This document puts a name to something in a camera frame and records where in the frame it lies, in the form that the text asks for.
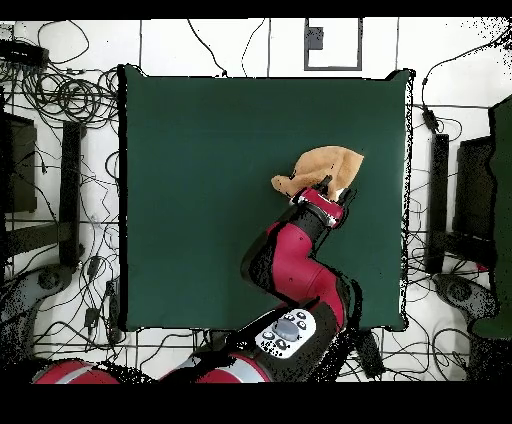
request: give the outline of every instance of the white floor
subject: white floor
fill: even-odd
[[[263,22],[264,18],[239,20],[192,20],[194,28],[215,53],[218,63],[228,71],[229,76],[242,77],[241,58],[251,33]],[[44,22],[17,23],[15,35],[37,42],[38,29]],[[142,21],[76,21],[90,43],[89,50],[61,68],[100,69],[106,71],[119,63],[141,64],[148,75],[219,75],[220,71],[213,63],[208,51],[197,41],[186,20],[151,20]],[[305,72],[303,70],[303,19],[271,19],[271,36],[269,34],[269,19],[266,19],[260,29],[254,34],[244,58],[245,72],[249,77],[266,76],[268,69],[271,77],[287,76],[360,76],[367,78],[385,78],[396,68],[414,69],[417,73],[414,84],[415,104],[421,103],[421,81],[434,64],[458,55],[472,47],[491,41],[498,34],[496,28],[485,25],[480,18],[365,18],[363,36],[363,70],[361,72]],[[50,50],[54,62],[64,61],[79,54],[85,47],[86,41],[80,31],[69,22],[61,22],[44,28],[40,34],[41,43]],[[462,124],[462,133],[457,141],[450,144],[450,173],[455,173],[457,164],[456,151],[460,141],[489,134],[487,109],[501,101],[512,92],[512,73],[510,63],[512,54],[497,49],[484,50],[469,55],[454,62],[436,68],[425,88],[425,103],[442,105],[435,107],[437,116],[456,119]],[[87,72],[85,79],[95,81],[98,72]],[[44,162],[48,165],[59,166],[60,145],[57,139],[62,137],[62,130],[55,130],[55,135],[39,118],[37,112],[22,109],[28,106],[22,94],[14,96],[14,113],[30,119],[37,124],[38,146],[41,150],[55,156],[52,159],[44,154]],[[413,126],[422,124],[421,111],[413,112]],[[443,121],[444,132],[451,139],[459,135],[460,127],[454,121]],[[95,175],[98,182],[84,184],[81,194],[84,208],[82,209],[82,224],[80,228],[81,242],[86,247],[86,257],[90,252],[96,252],[100,240],[106,232],[109,245],[114,250],[101,244],[99,254],[110,256],[110,266],[96,280],[98,294],[93,290],[94,301],[99,304],[105,290],[105,284],[112,275],[119,272],[117,257],[114,255],[118,243],[117,214],[118,197],[114,181],[108,176],[104,167],[105,160],[118,149],[118,138],[109,125],[99,130],[90,130],[82,142],[82,153],[85,164],[82,172]],[[110,162],[109,169],[114,172],[114,163]],[[429,132],[425,126],[414,131],[413,172],[411,188],[420,187],[428,181],[429,163]],[[36,185],[44,192],[53,210],[58,212],[59,205],[60,169],[49,168],[46,174],[36,172]],[[456,175],[449,178],[449,216],[453,214],[453,197],[455,193]],[[425,214],[414,211],[426,207],[426,187],[411,194],[416,202],[411,202],[410,229],[424,229]],[[35,213],[19,213],[14,220],[8,216],[8,229],[34,225],[33,221],[49,221],[51,215],[46,202],[38,194],[38,208]],[[418,243],[411,243],[412,248]],[[14,258],[14,272],[26,266],[35,253],[18,255]],[[55,262],[57,249],[37,256],[31,267],[48,262]],[[446,270],[450,270],[457,261],[445,260]],[[468,270],[476,270],[475,264],[467,264]],[[421,278],[423,273],[411,275],[410,279]],[[488,285],[485,274],[478,277],[478,282]],[[56,321],[69,322],[79,331],[83,327],[86,305],[79,293],[78,278],[63,293],[45,301],[38,315],[36,333],[43,334]],[[43,312],[53,305],[76,298],[62,306]],[[387,368],[404,372],[408,376],[420,380],[443,380],[433,363],[432,350],[427,355],[424,342],[427,336],[432,339],[435,332],[443,328],[455,327],[466,330],[462,315],[443,303],[435,293],[428,292],[419,285],[411,285],[407,291],[407,312],[410,315],[409,328],[403,333],[389,333],[382,329],[374,330],[374,334],[382,347],[384,364]],[[92,350],[84,352],[84,340],[76,336],[68,328],[56,324],[37,344],[36,350],[40,355],[52,358],[81,357],[91,361],[104,360],[112,352]],[[163,343],[158,354],[145,362],[142,370],[151,377],[159,377],[184,361],[191,353],[194,344],[201,342],[202,332],[193,335],[187,330],[144,329],[138,334],[126,335],[123,347],[118,349],[117,362],[128,366],[140,366],[146,359],[152,357],[158,346]],[[102,325],[98,329],[95,342],[106,343],[105,330]],[[469,351],[467,340],[450,331],[439,336],[437,347],[447,354],[447,359],[440,357],[441,368],[450,380],[462,380],[464,371],[454,365],[459,355],[467,360]],[[359,371],[353,374],[350,367]],[[357,358],[350,359],[345,365],[340,381],[361,379],[364,374],[358,368]],[[383,380],[406,379],[402,374],[387,372]]]

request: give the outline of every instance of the power adapter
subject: power adapter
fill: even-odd
[[[89,276],[89,282],[94,280],[96,274],[98,273],[98,269],[100,268],[101,258],[98,256],[93,256],[91,258],[91,262],[89,262],[89,266],[87,267],[87,275]]]
[[[98,326],[98,321],[100,318],[100,311],[96,308],[87,308],[85,311],[85,321],[84,327],[87,327],[89,330]]]
[[[431,111],[429,108],[425,107],[423,108],[422,116],[427,128],[433,133],[435,133],[439,128],[439,124],[437,123],[437,119],[436,116],[434,115],[434,112]]]

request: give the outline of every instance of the control buttons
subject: control buttons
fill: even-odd
[[[274,335],[274,333],[271,333],[270,331],[265,331],[263,333],[263,338],[267,340],[274,340],[276,336]]]
[[[279,349],[281,349],[281,350],[286,349],[286,342],[284,340],[278,339],[275,343]]]
[[[297,336],[299,335],[297,326],[286,319],[277,320],[277,324],[274,325],[273,330],[279,337],[288,340],[289,342],[296,341]]]

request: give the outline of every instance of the black frame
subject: black frame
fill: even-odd
[[[435,134],[431,143],[430,183],[425,241],[425,272],[443,272],[445,252],[494,268],[496,249],[492,240],[446,231],[449,139]]]
[[[311,48],[312,37],[318,42]],[[304,70],[305,71],[361,71],[363,69],[363,18],[358,23],[357,65],[356,66],[309,66],[309,51],[322,50],[323,28],[310,27],[309,18],[304,21]]]
[[[80,257],[80,162],[81,140],[85,136],[85,127],[78,122],[64,122],[62,140],[61,185],[59,222],[36,225],[7,231],[5,228],[5,210],[3,199],[7,199],[8,175],[13,170],[12,155],[5,147],[12,138],[11,126],[4,112],[5,99],[0,87],[0,214],[4,221],[0,230],[0,255],[5,266],[7,259],[14,255],[59,243],[60,264],[75,269]],[[1,273],[0,286],[4,284]]]

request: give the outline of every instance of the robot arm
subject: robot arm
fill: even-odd
[[[292,207],[258,237],[243,259],[243,278],[284,303],[217,340],[213,351],[195,352],[161,383],[307,381],[319,363],[332,360],[336,364],[329,365],[334,371],[327,374],[330,379],[337,376],[357,344],[361,295],[353,286],[355,318],[348,325],[349,285],[314,258],[313,247],[321,235],[340,227],[347,216],[345,198],[332,202],[324,197],[329,181],[327,177],[297,193]],[[48,382],[44,378],[52,370],[53,382],[115,382],[92,364],[81,362],[68,368],[52,367],[38,382]]]

